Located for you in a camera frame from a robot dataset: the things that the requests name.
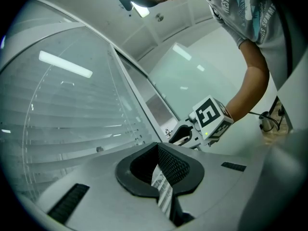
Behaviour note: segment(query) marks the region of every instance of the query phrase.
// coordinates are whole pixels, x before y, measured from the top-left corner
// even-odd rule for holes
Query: ceiling
[[[136,61],[164,41],[211,18],[206,0],[173,0],[150,8],[141,18],[118,0],[47,0],[88,23],[130,54]],[[156,15],[164,17],[158,21]]]

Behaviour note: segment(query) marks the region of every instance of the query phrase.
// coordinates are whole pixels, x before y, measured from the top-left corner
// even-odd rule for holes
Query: person
[[[167,0],[130,1],[153,7]],[[226,106],[236,122],[260,101],[270,72],[277,89],[287,79],[283,29],[272,0],[207,1],[214,19],[233,37],[247,64],[242,86]]]

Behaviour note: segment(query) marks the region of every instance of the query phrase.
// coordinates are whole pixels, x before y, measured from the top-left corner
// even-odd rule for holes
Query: black and white marker cube
[[[219,140],[234,123],[226,107],[210,95],[196,104],[193,111],[205,141]]]

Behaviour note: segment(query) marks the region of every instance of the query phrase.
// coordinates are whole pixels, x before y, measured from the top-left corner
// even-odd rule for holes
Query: sleeve
[[[223,19],[221,18],[221,16],[218,14],[218,12],[215,9],[213,9],[211,5],[209,6],[210,6],[211,13],[213,15],[213,18],[231,35],[237,47],[240,47],[241,43],[243,43],[246,39],[242,38],[232,28],[226,25]]]

